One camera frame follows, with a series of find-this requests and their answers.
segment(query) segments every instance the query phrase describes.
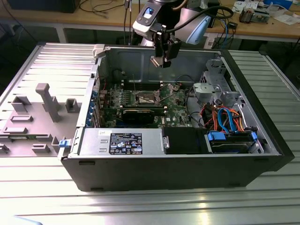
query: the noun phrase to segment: metal table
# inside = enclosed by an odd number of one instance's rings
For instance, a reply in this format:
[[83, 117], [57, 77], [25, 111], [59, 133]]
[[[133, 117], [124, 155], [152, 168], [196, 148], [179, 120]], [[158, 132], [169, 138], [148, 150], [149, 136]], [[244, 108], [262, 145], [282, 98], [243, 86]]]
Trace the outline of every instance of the metal table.
[[[91, 70], [92, 45], [37, 46], [0, 98], [1, 126], [8, 102], [20, 90], [34, 98], [34, 82], [52, 87], [85, 89], [82, 68]], [[262, 174], [243, 188], [81, 192], [56, 157], [0, 157], [2, 213], [44, 225], [65, 224], [287, 224], [300, 223], [299, 92], [267, 56], [230, 51], [295, 159], [278, 172]], [[72, 66], [73, 74], [41, 75], [36, 67]], [[55, 94], [63, 101], [65, 95]]]

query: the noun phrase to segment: floor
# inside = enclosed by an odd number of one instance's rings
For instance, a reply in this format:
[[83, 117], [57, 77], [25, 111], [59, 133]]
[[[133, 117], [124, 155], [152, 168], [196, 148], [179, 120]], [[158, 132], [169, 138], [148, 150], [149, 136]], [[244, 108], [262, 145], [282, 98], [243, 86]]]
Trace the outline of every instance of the floor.
[[[41, 27], [25, 27], [26, 30], [32, 34], [32, 36], [38, 42], [58, 42], [56, 31], [53, 28], [41, 28]], [[5, 34], [0, 39], [0, 93], [6, 88], [19, 68], [25, 62], [32, 49], [36, 46], [36, 42], [28, 35], [26, 30], [22, 27], [15, 26], [15, 35], [10, 37]], [[102, 31], [97, 30], [96, 35], [92, 30], [78, 30], [67, 29], [67, 37], [70, 43], [85, 43], [85, 44], [118, 44], [123, 43], [123, 33], [121, 31]], [[188, 48], [203, 48], [205, 38], [198, 45], [184, 44], [183, 47]], [[290, 43], [279, 42], [259, 42], [251, 40], [234, 40], [230, 46], [230, 49], [240, 49], [265, 51], [274, 62], [283, 68], [286, 63], [286, 59], [289, 59], [291, 47]], [[285, 74], [292, 81], [292, 83], [299, 88], [300, 80], [297, 76], [300, 76], [299, 63], [300, 54], [294, 54], [294, 57], [290, 58], [291, 64], [287, 67]]]

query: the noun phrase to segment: green circuit board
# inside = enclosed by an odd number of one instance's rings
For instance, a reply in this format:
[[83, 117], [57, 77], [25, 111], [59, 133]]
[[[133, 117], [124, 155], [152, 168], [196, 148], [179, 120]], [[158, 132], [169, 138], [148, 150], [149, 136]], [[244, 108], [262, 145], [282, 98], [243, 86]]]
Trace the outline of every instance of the green circuit board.
[[[175, 84], [164, 84], [160, 90], [124, 90], [114, 85], [109, 90], [107, 105], [103, 105], [107, 128], [191, 127], [184, 106], [184, 90]], [[124, 110], [155, 112], [153, 123], [128, 125], [122, 120]]]

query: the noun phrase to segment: computer case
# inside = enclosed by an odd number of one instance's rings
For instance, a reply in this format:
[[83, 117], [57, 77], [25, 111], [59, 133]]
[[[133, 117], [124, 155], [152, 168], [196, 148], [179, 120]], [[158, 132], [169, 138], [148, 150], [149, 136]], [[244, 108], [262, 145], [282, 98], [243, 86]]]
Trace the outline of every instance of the computer case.
[[80, 0], [7, 0], [12, 9], [74, 13]]

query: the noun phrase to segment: white label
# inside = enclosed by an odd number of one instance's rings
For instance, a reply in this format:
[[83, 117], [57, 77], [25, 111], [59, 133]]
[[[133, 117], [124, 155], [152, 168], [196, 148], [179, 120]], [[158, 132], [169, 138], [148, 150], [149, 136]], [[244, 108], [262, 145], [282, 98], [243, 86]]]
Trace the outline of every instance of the white label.
[[27, 139], [27, 137], [9, 137], [10, 139]]
[[98, 136], [109, 136], [109, 135], [111, 135], [111, 133], [112, 133], [111, 130], [99, 130]]

